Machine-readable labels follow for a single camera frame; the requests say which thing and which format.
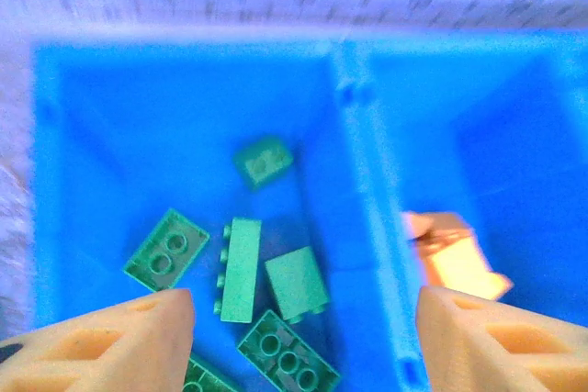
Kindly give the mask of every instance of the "lego stud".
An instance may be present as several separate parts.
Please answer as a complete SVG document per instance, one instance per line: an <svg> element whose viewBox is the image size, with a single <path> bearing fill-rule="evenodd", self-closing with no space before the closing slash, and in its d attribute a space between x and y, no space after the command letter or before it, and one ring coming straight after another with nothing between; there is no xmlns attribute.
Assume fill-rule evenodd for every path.
<svg viewBox="0 0 588 392"><path fill-rule="evenodd" d="M165 240L165 248L172 254L181 254L187 250L187 237L184 233L172 233Z"/></svg>
<svg viewBox="0 0 588 392"><path fill-rule="evenodd" d="M212 312L214 312L215 314L220 314L221 309L222 309L222 300L220 300L218 298L214 301L214 309L212 310Z"/></svg>
<svg viewBox="0 0 588 392"><path fill-rule="evenodd" d="M292 351L284 351L277 359L278 367L285 374L294 374L300 366L300 358Z"/></svg>
<svg viewBox="0 0 588 392"><path fill-rule="evenodd" d="M312 392L319 385L319 377L312 369L303 367L296 374L296 383L300 390L304 392Z"/></svg>
<svg viewBox="0 0 588 392"><path fill-rule="evenodd" d="M324 312L324 305L320 305L319 307L316 307L315 309L311 309L312 314L321 314Z"/></svg>
<svg viewBox="0 0 588 392"><path fill-rule="evenodd" d="M182 392L202 392L202 386L194 381L190 381L189 383L184 384Z"/></svg>
<svg viewBox="0 0 588 392"><path fill-rule="evenodd" d="M217 288L223 288L224 287L224 274L221 273L219 274L219 277L217 277Z"/></svg>
<svg viewBox="0 0 588 392"><path fill-rule="evenodd" d="M300 323L301 320L302 320L302 316L294 316L288 320L288 323L290 325L295 325L296 323Z"/></svg>
<svg viewBox="0 0 588 392"><path fill-rule="evenodd" d="M224 229L222 229L222 237L226 240L229 240L231 238L231 226L230 225L224 226Z"/></svg>
<svg viewBox="0 0 588 392"><path fill-rule="evenodd" d="M220 250L220 263L227 263L228 260L229 260L229 250L226 248L223 248L222 250Z"/></svg>
<svg viewBox="0 0 588 392"><path fill-rule="evenodd" d="M282 347L282 342L274 332L264 334L259 341L259 349L266 357L273 357Z"/></svg>
<svg viewBox="0 0 588 392"><path fill-rule="evenodd" d="M158 252L149 261L149 269L157 275L170 273L174 269L172 258L167 254Z"/></svg>

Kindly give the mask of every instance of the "2x2 lego brick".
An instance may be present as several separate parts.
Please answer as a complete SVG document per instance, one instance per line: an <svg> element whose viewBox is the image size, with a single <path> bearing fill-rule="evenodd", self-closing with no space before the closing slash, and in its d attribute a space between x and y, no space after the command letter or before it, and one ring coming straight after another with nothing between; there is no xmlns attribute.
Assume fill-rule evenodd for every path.
<svg viewBox="0 0 588 392"><path fill-rule="evenodd" d="M305 312L323 312L329 296L311 247L266 261L266 270L282 319L293 324Z"/></svg>

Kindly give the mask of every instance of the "bin compartment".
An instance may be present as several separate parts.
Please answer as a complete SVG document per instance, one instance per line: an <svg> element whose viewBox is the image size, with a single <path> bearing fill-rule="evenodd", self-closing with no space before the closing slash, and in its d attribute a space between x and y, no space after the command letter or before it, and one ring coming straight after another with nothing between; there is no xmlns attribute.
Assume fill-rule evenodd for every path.
<svg viewBox="0 0 588 392"><path fill-rule="evenodd" d="M252 324L213 314L223 226L260 219L254 321L276 307L263 262L311 246L332 302L293 328L342 373L337 389L401 384L399 365L426 390L414 330L395 361L384 308L392 291L381 286L390 263L371 240L332 58L315 46L38 50L38 326L146 294L122 268L173 207L210 233L177 285L195 301L194 353L246 390L273 390L236 349ZM233 155L265 136L294 162L252 192Z"/></svg>
<svg viewBox="0 0 588 392"><path fill-rule="evenodd" d="M210 233L178 284L196 304L194 353L245 390L273 387L236 349L251 324L213 314L234 217L262 221L254 320L276 310L263 262L312 247L331 302L292 328L341 374L337 390L428 389L414 326L424 279L402 210L459 213L513 280L504 301L587 325L585 48L39 47L36 325L146 294L122 268L170 207ZM232 157L265 136L293 164L252 192Z"/></svg>
<svg viewBox="0 0 588 392"><path fill-rule="evenodd" d="M504 46L372 59L401 205L459 213L514 283L501 301L586 326L586 59Z"/></svg>

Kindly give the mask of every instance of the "green lego brick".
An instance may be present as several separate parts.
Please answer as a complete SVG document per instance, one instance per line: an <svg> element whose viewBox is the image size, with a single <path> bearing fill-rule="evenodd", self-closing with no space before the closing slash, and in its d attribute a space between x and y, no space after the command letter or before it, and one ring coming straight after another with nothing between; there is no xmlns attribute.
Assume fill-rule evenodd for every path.
<svg viewBox="0 0 588 392"><path fill-rule="evenodd" d="M239 389L208 364L191 354L183 392L239 392Z"/></svg>
<svg viewBox="0 0 588 392"><path fill-rule="evenodd" d="M214 312L220 313L222 321L251 323L253 320L260 234L260 220L234 218L231 226L225 227L229 248L222 250L220 261L227 268L217 280L217 287L223 288L222 300L214 303Z"/></svg>
<svg viewBox="0 0 588 392"><path fill-rule="evenodd" d="M124 272L153 291L175 286L210 235L170 208L125 265Z"/></svg>
<svg viewBox="0 0 588 392"><path fill-rule="evenodd" d="M266 270L282 319L293 324L305 312L324 311L329 296L311 247L266 261Z"/></svg>
<svg viewBox="0 0 588 392"><path fill-rule="evenodd" d="M269 309L237 345L283 392L331 392L341 376Z"/></svg>
<svg viewBox="0 0 588 392"><path fill-rule="evenodd" d="M276 137L266 137L238 151L233 161L252 189L278 178L292 164L292 154Z"/></svg>

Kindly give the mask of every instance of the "orange object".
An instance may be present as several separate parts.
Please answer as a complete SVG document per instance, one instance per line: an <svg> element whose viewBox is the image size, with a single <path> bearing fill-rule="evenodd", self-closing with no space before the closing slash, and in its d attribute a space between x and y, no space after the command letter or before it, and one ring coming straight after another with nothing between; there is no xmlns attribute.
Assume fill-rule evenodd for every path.
<svg viewBox="0 0 588 392"><path fill-rule="evenodd" d="M169 289L0 342L1 392L181 391L188 290Z"/></svg>
<svg viewBox="0 0 588 392"><path fill-rule="evenodd" d="M513 286L508 277L492 272L473 236L436 252L421 254L421 260L429 285L492 300L503 296Z"/></svg>
<svg viewBox="0 0 588 392"><path fill-rule="evenodd" d="M588 391L588 329L424 286L416 325L434 392Z"/></svg>
<svg viewBox="0 0 588 392"><path fill-rule="evenodd" d="M408 239L414 240L424 236L433 227L433 220L425 215L419 215L412 211L402 213L404 230Z"/></svg>
<svg viewBox="0 0 588 392"><path fill-rule="evenodd" d="M433 221L431 232L436 238L456 241L474 234L472 227L456 213L432 212L423 213L422 216L426 216Z"/></svg>
<svg viewBox="0 0 588 392"><path fill-rule="evenodd" d="M445 238L437 238L431 234L425 234L422 238L419 238L415 243L415 249L421 259L433 254L440 252L443 248L451 245L451 242Z"/></svg>

